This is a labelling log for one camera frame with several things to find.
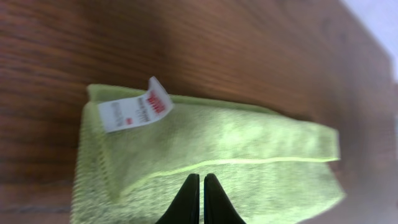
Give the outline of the green microfiber cloth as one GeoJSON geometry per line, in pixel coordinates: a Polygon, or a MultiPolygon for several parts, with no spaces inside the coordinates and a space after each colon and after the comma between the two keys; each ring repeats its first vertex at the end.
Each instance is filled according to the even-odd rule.
{"type": "Polygon", "coordinates": [[[98,105],[141,90],[90,85],[72,223],[154,223],[189,174],[217,176],[246,223],[298,223],[345,193],[329,168],[338,133],[258,106],[174,95],[162,120],[107,133],[98,105]]]}

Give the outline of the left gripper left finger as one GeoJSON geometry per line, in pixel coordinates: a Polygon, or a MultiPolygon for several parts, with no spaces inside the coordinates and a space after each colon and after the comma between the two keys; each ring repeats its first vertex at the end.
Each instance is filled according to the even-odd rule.
{"type": "Polygon", "coordinates": [[[200,214],[200,176],[190,174],[156,224],[198,224],[200,214]]]}

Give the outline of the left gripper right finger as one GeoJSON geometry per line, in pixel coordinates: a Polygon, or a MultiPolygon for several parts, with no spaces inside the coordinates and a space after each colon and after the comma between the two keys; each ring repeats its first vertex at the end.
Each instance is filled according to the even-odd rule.
{"type": "Polygon", "coordinates": [[[214,174],[204,179],[204,224],[246,224],[214,174]]]}

